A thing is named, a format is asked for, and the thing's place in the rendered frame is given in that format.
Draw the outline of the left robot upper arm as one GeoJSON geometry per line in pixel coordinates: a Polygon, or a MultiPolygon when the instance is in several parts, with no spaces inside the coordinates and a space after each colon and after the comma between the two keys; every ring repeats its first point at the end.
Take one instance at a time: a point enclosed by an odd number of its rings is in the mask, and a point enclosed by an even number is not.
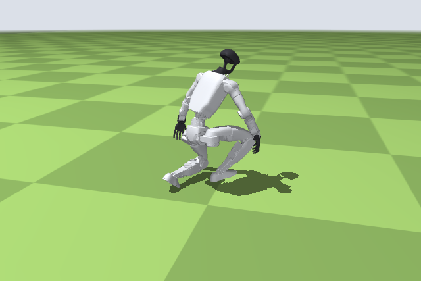
{"type": "Polygon", "coordinates": [[[193,85],[190,87],[190,89],[186,93],[186,101],[187,101],[187,103],[190,103],[191,96],[192,96],[192,94],[193,94],[193,92],[194,92],[194,90],[195,90],[195,88],[196,88],[196,86],[197,86],[197,84],[198,84],[198,82],[199,82],[199,80],[200,80],[200,78],[201,78],[201,76],[203,74],[204,73],[198,73],[198,75],[196,76],[196,79],[195,79],[193,85]]]}

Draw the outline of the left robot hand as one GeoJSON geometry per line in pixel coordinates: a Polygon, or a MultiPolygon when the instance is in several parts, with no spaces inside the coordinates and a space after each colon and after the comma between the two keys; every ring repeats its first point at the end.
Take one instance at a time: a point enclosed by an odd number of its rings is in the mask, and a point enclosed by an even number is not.
{"type": "Polygon", "coordinates": [[[183,134],[183,132],[184,132],[184,129],[186,130],[186,127],[185,127],[185,122],[186,122],[186,117],[185,117],[185,120],[184,121],[179,121],[179,117],[180,117],[180,115],[178,115],[178,119],[177,119],[177,124],[176,124],[176,126],[175,126],[175,130],[174,130],[174,138],[175,138],[175,133],[176,133],[176,139],[178,139],[178,132],[180,131],[180,133],[179,133],[179,140],[180,140],[180,137],[181,137],[181,132],[182,132],[182,134],[183,134]],[[176,132],[177,131],[177,132],[176,132]]]}

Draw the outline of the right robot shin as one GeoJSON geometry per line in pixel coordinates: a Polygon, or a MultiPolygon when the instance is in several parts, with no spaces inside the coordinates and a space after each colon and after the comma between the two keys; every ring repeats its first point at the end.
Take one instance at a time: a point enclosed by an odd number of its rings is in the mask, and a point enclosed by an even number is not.
{"type": "Polygon", "coordinates": [[[246,139],[243,144],[239,141],[235,143],[232,147],[231,151],[228,153],[228,156],[224,160],[224,162],[217,168],[216,172],[218,174],[222,174],[222,172],[226,172],[233,164],[239,162],[250,150],[253,148],[255,144],[255,140],[252,138],[246,139]]]}

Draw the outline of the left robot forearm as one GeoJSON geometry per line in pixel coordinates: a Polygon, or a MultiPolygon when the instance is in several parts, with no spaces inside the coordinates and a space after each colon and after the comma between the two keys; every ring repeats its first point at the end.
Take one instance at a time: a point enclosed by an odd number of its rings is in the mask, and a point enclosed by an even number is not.
{"type": "Polygon", "coordinates": [[[189,111],[189,103],[187,103],[186,98],[182,101],[181,109],[179,110],[179,121],[184,121],[185,117],[187,115],[187,112],[189,111]]]}

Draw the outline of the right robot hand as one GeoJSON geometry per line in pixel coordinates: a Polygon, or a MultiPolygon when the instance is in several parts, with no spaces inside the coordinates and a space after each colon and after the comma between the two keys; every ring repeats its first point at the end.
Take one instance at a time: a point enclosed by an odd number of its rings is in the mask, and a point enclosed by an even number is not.
{"type": "Polygon", "coordinates": [[[256,141],[256,143],[253,145],[253,146],[256,146],[256,147],[252,148],[252,150],[254,152],[253,154],[255,154],[255,153],[259,152],[261,136],[259,137],[259,135],[255,135],[253,139],[256,141]]]}

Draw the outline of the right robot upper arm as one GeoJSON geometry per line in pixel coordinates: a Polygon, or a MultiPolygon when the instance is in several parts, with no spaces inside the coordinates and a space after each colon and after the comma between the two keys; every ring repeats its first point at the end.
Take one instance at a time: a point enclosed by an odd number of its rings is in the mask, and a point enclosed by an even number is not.
{"type": "Polygon", "coordinates": [[[241,117],[241,119],[245,119],[249,116],[251,116],[251,113],[249,112],[245,100],[239,90],[239,85],[237,82],[229,79],[225,79],[223,82],[223,88],[224,91],[227,94],[230,94],[231,98],[233,99],[234,103],[238,107],[239,111],[238,114],[241,117]]]}

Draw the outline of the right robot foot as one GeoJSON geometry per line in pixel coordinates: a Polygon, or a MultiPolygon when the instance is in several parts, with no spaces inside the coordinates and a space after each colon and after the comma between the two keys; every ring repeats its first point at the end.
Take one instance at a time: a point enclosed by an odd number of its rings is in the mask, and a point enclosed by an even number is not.
{"type": "MultiPolygon", "coordinates": [[[[219,170],[218,170],[219,171],[219,170]]],[[[225,178],[230,178],[232,176],[235,176],[237,174],[236,170],[227,170],[226,172],[222,172],[222,174],[218,174],[217,172],[213,172],[210,176],[210,181],[211,182],[217,182],[219,180],[225,179],[225,178]]]]}

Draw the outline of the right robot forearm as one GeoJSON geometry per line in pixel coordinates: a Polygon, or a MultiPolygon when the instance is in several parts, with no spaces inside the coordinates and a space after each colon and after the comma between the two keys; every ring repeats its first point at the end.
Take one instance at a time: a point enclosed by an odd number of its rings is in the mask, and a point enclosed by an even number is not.
{"type": "Polygon", "coordinates": [[[248,110],[251,113],[251,116],[245,118],[244,122],[247,125],[247,127],[249,129],[249,132],[252,134],[253,138],[254,138],[255,135],[259,135],[259,137],[260,137],[260,130],[257,127],[254,116],[253,116],[253,114],[252,114],[252,112],[249,108],[248,108],[248,110]]]}

